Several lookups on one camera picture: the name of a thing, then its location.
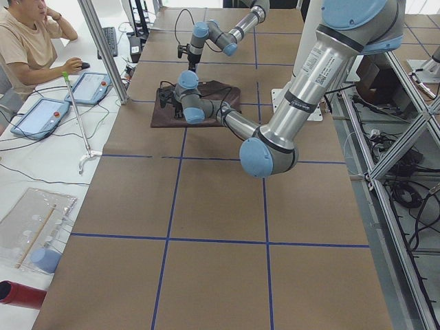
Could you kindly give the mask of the person's hand on mouse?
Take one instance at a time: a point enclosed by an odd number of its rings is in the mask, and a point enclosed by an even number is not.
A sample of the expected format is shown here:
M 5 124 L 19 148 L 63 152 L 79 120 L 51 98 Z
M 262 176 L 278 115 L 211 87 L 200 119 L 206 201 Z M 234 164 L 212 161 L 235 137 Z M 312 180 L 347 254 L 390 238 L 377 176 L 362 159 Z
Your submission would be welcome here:
M 63 65 L 63 70 L 68 74 L 75 74 L 83 69 L 83 62 L 80 58 L 70 58 Z

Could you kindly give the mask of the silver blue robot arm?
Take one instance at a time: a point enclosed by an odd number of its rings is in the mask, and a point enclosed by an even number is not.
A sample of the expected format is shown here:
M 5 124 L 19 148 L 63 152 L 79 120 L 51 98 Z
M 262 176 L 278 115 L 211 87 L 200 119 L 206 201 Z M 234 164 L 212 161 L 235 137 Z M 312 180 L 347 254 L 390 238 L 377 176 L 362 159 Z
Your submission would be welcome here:
M 405 1 L 323 1 L 316 43 L 300 71 L 285 87 L 267 124 L 248 120 L 222 100 L 206 100 L 193 70 L 183 71 L 173 97 L 189 124 L 214 118 L 243 140 L 239 151 L 244 171 L 269 177 L 289 171 L 298 154 L 294 138 L 343 65 L 358 55 L 396 50 L 403 40 Z
M 212 41 L 224 54 L 232 56 L 245 35 L 263 23 L 270 11 L 269 0 L 243 1 L 250 8 L 250 12 L 243 17 L 230 31 L 223 31 L 215 20 L 200 21 L 193 25 L 189 44 L 179 45 L 178 58 L 187 55 L 188 69 L 195 72 L 201 60 L 204 45 L 207 40 Z

